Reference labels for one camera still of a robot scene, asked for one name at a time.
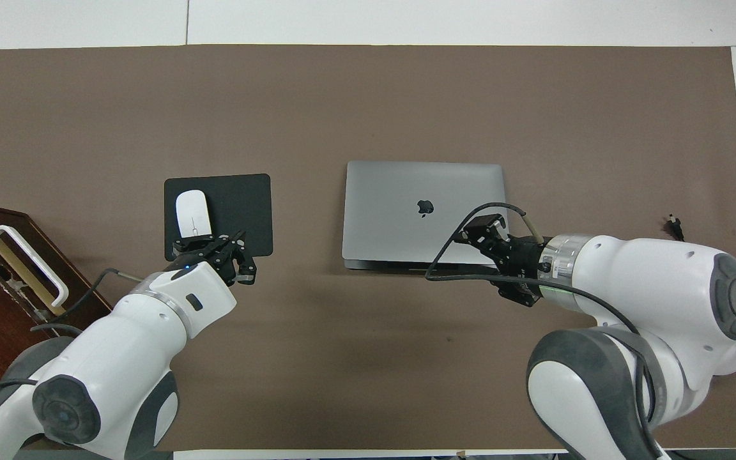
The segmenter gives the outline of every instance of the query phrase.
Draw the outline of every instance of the brown paper sheet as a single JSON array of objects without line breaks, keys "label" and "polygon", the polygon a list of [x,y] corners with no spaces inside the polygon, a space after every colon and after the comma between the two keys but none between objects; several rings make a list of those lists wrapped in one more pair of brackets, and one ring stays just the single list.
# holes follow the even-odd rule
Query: brown paper sheet
[{"label": "brown paper sheet", "polygon": [[[345,269],[355,159],[497,163],[544,235],[665,238],[673,212],[688,241],[736,256],[728,49],[0,50],[0,206],[91,279],[164,267],[166,178],[272,177],[274,254],[173,361],[181,410],[161,448],[558,447],[526,361],[589,318],[485,282]],[[656,436],[735,447],[736,374]]]}]

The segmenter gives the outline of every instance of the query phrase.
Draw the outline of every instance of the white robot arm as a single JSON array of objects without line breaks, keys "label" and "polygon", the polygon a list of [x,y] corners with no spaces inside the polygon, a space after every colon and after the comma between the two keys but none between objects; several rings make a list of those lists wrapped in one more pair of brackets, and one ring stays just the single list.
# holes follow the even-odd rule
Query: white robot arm
[{"label": "white robot arm", "polygon": [[242,234],[196,240],[74,340],[56,337],[15,359],[3,378],[33,385],[0,389],[0,460],[41,433],[114,459],[158,445],[179,405],[169,363],[231,312],[231,283],[254,283]]},{"label": "white robot arm", "polygon": [[695,410],[713,376],[736,372],[736,259],[681,241],[515,238],[500,215],[470,220],[489,206],[453,242],[479,249],[497,274],[426,277],[487,279],[523,305],[544,297],[595,318],[535,347],[526,379],[535,413],[575,457],[668,458],[651,430]]}]

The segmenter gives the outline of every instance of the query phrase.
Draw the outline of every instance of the wooden drawer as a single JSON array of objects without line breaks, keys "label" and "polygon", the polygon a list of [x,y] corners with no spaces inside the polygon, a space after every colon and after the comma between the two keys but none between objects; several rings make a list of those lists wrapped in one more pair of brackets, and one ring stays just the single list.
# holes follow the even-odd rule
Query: wooden drawer
[{"label": "wooden drawer", "polygon": [[[90,288],[28,215],[0,208],[0,225],[14,227],[67,285],[69,295],[59,308],[53,308],[56,312],[70,308]],[[56,316],[49,306],[55,295],[55,286],[18,245],[9,236],[0,236],[0,377],[22,350],[55,335],[53,331],[29,331]],[[108,303],[94,292],[64,323],[84,329],[109,312]]]}]

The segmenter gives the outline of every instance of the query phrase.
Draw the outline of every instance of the black mouse pad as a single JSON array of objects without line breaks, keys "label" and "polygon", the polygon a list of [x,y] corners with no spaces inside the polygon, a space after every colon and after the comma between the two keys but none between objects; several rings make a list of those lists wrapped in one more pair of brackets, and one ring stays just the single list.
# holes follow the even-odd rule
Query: black mouse pad
[{"label": "black mouse pad", "polygon": [[252,257],[272,254],[272,180],[268,174],[171,178],[164,182],[164,257],[167,260],[175,260],[172,244],[181,236],[175,200],[189,190],[206,195],[214,236],[231,236],[244,230],[246,248]]}]

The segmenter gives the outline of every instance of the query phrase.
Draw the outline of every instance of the laptop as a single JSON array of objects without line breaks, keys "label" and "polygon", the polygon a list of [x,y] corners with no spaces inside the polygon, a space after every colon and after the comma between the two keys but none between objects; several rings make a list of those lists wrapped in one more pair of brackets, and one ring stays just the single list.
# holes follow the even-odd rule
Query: laptop
[{"label": "laptop", "polygon": [[[351,269],[426,269],[473,208],[505,202],[500,165],[351,161],[345,180],[342,258]],[[505,209],[487,208],[479,215]],[[473,271],[493,262],[453,243],[442,270]]]}]

